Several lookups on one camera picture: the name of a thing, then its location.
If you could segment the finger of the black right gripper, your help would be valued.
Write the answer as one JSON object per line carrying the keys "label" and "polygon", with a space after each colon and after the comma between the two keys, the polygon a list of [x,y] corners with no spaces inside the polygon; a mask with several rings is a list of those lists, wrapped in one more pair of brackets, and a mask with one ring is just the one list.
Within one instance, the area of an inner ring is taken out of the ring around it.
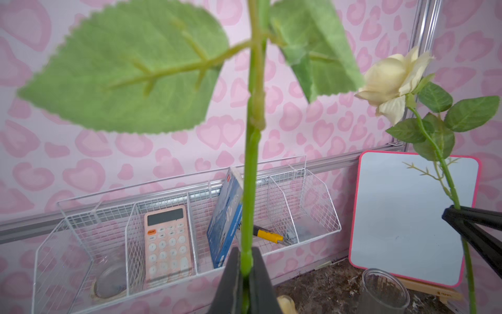
{"label": "finger of the black right gripper", "polygon": [[478,224],[501,231],[501,213],[496,211],[487,211],[464,206],[462,206],[461,209],[456,209],[452,205],[444,210],[442,219],[448,223],[460,220],[461,222]]}
{"label": "finger of the black right gripper", "polygon": [[501,278],[501,240],[487,233],[480,226],[501,231],[501,222],[479,222],[465,219],[445,219]]}

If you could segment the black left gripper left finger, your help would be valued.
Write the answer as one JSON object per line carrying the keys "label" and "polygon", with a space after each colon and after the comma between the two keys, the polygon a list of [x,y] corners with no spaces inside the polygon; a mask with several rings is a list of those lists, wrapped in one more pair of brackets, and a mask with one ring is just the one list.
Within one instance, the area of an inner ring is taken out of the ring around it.
{"label": "black left gripper left finger", "polygon": [[232,248],[208,314],[241,313],[240,255],[238,248]]}

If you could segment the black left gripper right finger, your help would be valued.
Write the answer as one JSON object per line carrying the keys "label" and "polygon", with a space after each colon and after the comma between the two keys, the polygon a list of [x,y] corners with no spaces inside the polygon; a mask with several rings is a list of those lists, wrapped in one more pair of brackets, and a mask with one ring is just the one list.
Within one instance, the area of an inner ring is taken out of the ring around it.
{"label": "black left gripper right finger", "polygon": [[282,314],[259,248],[252,247],[252,257],[253,267],[249,275],[249,313]]}

